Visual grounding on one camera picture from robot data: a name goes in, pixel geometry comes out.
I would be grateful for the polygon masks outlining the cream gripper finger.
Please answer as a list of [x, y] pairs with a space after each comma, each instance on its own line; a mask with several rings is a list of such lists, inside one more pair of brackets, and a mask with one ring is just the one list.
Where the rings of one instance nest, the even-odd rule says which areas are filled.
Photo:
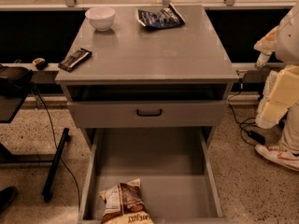
[[263, 129], [270, 129], [276, 122], [275, 106], [270, 102], [270, 93], [274, 88], [278, 72], [271, 71], [265, 81], [263, 88], [263, 98], [257, 108], [255, 122]]

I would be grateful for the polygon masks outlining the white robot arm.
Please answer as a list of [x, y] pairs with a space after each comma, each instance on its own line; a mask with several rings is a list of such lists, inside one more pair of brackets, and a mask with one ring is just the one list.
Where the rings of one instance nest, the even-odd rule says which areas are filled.
[[256, 69], [266, 66], [272, 53], [285, 68], [271, 72], [266, 80], [256, 116], [256, 124], [264, 129], [278, 124], [288, 109], [299, 100], [299, 4], [296, 4], [278, 26], [256, 42], [260, 51]]

